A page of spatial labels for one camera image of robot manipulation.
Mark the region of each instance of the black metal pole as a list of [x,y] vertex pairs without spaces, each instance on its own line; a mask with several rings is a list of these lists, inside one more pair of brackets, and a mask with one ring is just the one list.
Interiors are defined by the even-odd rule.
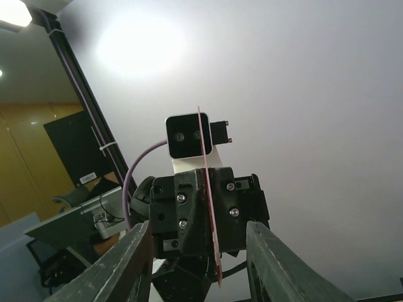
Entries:
[[[100,137],[101,135],[105,140],[105,143],[115,142],[112,132],[110,131],[105,117],[103,116],[95,100],[94,94],[84,76],[84,73],[82,72],[80,65],[69,45],[69,42],[62,31],[60,23],[57,21],[57,17],[54,14],[41,11],[31,6],[28,6],[28,9],[32,15],[32,23],[44,27],[48,34],[51,33],[49,36],[50,41],[52,42],[55,51],[57,52],[57,55],[59,56],[59,59],[66,71],[66,74],[69,77],[77,96],[79,97],[80,103],[87,112],[88,116],[93,117],[90,118],[93,126],[99,129],[100,133],[95,131],[98,140],[102,142]],[[48,28],[48,23],[45,21],[44,17],[47,17],[52,30],[56,29],[55,31],[50,32],[50,28]],[[115,174],[120,185],[123,186],[123,180],[128,171],[128,167],[118,145],[110,145],[107,148],[106,153],[109,155],[108,158],[114,166]],[[136,188],[137,185],[132,178],[129,185],[130,195],[134,193]]]

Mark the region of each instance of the white ceiling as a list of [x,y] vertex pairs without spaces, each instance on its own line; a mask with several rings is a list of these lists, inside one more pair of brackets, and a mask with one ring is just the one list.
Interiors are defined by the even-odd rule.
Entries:
[[[69,0],[29,0],[57,13]],[[78,98],[46,31],[30,24],[19,33],[0,30],[0,103],[77,103]]]

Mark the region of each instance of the computer monitor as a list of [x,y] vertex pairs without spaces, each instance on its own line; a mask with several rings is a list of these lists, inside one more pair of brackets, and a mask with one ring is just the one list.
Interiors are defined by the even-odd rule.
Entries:
[[71,181],[76,187],[113,171],[99,150],[91,121],[84,111],[44,124]]

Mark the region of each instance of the yellow wooden wall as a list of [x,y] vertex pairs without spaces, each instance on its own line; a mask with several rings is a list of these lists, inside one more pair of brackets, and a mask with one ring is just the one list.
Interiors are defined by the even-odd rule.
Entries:
[[52,197],[74,189],[43,124],[78,111],[80,104],[0,105],[0,227],[32,212],[56,215]]

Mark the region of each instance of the wall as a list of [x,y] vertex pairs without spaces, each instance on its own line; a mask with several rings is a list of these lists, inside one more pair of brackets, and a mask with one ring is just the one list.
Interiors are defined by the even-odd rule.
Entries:
[[[58,18],[129,165],[165,137],[169,115],[200,105],[229,120],[223,163],[259,176],[272,230],[358,299],[402,291],[402,10],[401,0],[75,0]],[[134,178],[172,173],[164,147]],[[207,301],[248,291],[242,272]]]
[[52,202],[74,188],[43,124],[81,111],[80,104],[0,105],[0,226],[36,212],[57,214]]

